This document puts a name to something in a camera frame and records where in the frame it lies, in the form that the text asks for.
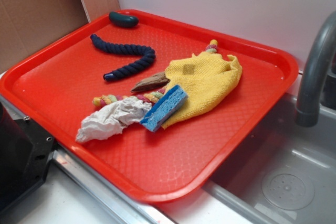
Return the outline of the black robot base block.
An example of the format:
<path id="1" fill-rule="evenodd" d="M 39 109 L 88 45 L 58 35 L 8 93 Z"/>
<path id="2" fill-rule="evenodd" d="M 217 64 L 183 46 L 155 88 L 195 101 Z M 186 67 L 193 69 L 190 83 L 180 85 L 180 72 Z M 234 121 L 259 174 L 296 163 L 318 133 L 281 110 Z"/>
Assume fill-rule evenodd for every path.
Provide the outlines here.
<path id="1" fill-rule="evenodd" d="M 55 138 L 33 119 L 14 120 L 1 105 L 1 213 L 46 181 Z"/>

